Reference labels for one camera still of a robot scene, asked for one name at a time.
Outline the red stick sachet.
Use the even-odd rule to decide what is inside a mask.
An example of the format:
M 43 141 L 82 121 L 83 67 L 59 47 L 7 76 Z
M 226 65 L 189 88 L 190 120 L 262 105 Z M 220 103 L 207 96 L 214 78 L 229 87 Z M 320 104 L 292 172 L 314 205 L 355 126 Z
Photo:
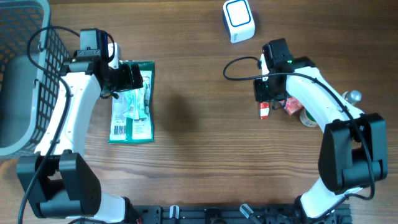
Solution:
M 259 104 L 259 116 L 261 119 L 267 119 L 269 117 L 269 103 L 262 102 Z

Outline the red white tissue pack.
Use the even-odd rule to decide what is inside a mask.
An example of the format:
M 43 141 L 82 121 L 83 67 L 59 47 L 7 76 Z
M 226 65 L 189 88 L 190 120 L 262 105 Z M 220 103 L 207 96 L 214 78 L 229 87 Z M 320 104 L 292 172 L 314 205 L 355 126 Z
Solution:
M 303 104 L 293 96 L 286 100 L 279 101 L 279 103 L 290 116 L 303 108 Z

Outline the light green wipes pack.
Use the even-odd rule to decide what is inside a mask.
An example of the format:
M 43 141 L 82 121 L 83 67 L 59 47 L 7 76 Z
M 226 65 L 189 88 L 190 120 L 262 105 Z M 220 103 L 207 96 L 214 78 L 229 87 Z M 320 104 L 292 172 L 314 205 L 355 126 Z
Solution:
M 127 100 L 127 109 L 123 115 L 126 118 L 134 121 L 143 121 L 149 117 L 146 112 L 145 93 L 146 89 L 144 87 L 124 93 Z

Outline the green glove package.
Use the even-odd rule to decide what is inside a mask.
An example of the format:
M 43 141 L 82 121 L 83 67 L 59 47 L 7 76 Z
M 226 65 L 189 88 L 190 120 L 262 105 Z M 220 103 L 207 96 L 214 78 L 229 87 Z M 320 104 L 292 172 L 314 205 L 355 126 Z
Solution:
M 121 60 L 119 64 L 138 64 L 143 78 L 143 87 L 146 89 L 146 112 L 149 117 L 143 121 L 134 121 L 123 114 L 127 109 L 127 100 L 124 92 L 119 92 L 118 99 L 112 99 L 111 126 L 108 142 L 110 144 L 140 144 L 154 141 L 154 125 L 150 104 L 154 88 L 155 63 L 153 61 Z

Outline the green lid jar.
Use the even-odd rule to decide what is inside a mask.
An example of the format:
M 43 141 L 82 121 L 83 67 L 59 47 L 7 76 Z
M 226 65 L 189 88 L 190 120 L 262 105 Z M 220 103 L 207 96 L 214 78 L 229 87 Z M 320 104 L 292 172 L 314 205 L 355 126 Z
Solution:
M 318 126 L 318 123 L 305 108 L 300 113 L 300 120 L 307 127 L 314 128 Z

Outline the yellow liquid bottle silver cap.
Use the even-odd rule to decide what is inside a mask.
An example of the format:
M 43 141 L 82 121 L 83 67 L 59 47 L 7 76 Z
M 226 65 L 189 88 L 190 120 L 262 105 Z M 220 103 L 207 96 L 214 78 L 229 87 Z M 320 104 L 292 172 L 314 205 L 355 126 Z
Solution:
M 342 97 L 346 100 L 349 104 L 355 105 L 357 102 L 361 101 L 362 94 L 358 90 L 346 91 L 343 93 Z

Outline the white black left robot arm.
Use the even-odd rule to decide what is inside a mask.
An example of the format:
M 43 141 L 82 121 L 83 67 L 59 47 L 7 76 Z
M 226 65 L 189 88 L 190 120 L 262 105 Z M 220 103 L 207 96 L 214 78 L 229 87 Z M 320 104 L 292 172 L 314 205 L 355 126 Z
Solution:
M 102 191 L 83 157 L 96 101 L 142 88 L 139 66 L 118 63 L 114 40 L 104 30 L 83 29 L 78 36 L 80 48 L 53 72 L 60 88 L 46 132 L 33 155 L 17 163 L 25 192 L 21 207 L 30 206 L 38 218 L 72 223 L 141 223 L 128 198 Z

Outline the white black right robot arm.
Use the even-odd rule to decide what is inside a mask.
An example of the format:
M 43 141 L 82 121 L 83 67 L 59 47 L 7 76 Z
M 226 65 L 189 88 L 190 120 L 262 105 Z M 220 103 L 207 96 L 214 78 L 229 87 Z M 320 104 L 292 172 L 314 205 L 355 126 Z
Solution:
M 370 200 L 377 181 L 388 173 L 386 122 L 347 102 L 322 77 L 308 57 L 295 58 L 285 39 L 262 47 L 255 78 L 256 101 L 296 98 L 323 133 L 318 159 L 319 179 L 299 196 L 298 217 L 314 222 L 351 197 Z

